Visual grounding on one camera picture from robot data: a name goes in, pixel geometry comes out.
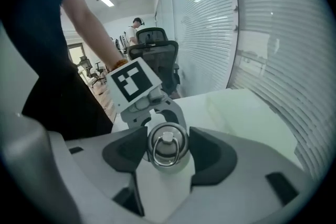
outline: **metal ring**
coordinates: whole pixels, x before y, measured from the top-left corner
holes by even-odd
[[[179,146],[179,144],[178,144],[178,140],[177,140],[175,137],[173,137],[173,141],[174,141],[174,143],[175,143],[175,145],[176,145],[176,156],[175,156],[174,161],[171,162],[171,163],[169,163],[169,164],[161,163],[161,162],[158,161],[158,160],[156,159],[156,157],[155,157],[156,147],[157,147],[157,145],[158,145],[158,143],[159,143],[160,140],[163,140],[163,136],[159,136],[159,137],[157,138],[157,140],[155,141],[154,148],[153,148],[153,159],[154,159],[154,162],[155,162],[157,165],[160,165],[160,166],[163,166],[163,167],[170,167],[170,166],[173,166],[174,164],[177,163],[178,158],[179,158],[179,156],[180,156],[180,146]]]

